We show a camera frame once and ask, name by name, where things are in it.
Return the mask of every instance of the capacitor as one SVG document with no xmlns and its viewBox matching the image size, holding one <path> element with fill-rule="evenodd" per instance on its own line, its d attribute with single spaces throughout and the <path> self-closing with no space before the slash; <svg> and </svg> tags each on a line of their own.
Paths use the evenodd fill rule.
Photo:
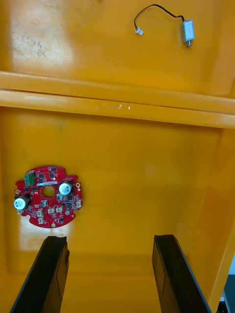
<svg viewBox="0 0 235 313">
<path fill-rule="evenodd" d="M 59 186 L 59 192 L 62 195 L 68 195 L 72 190 L 72 183 L 70 181 L 64 181 Z"/>
<path fill-rule="evenodd" d="M 29 203 L 29 197 L 26 195 L 21 195 L 18 198 L 15 199 L 14 201 L 14 207 L 17 210 L 23 210 Z"/>
</svg>

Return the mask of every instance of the yellow surface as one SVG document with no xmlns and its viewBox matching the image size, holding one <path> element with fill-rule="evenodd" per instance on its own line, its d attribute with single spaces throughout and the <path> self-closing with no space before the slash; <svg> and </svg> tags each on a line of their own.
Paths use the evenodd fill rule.
<svg viewBox="0 0 235 313">
<path fill-rule="evenodd" d="M 42 241 L 67 236 L 61 312 L 160 312 L 154 234 L 173 233 L 212 312 L 235 252 L 233 1 L 0 2 L 0 306 L 9 312 Z M 84 206 L 42 230 L 13 208 L 36 166 L 77 174 Z"/>
<path fill-rule="evenodd" d="M 231 92 L 235 59 L 235 2 L 161 0 L 193 19 L 186 49 L 181 19 L 158 8 L 134 17 L 147 0 L 1 0 L 0 69 L 180 90 Z"/>
</svg>

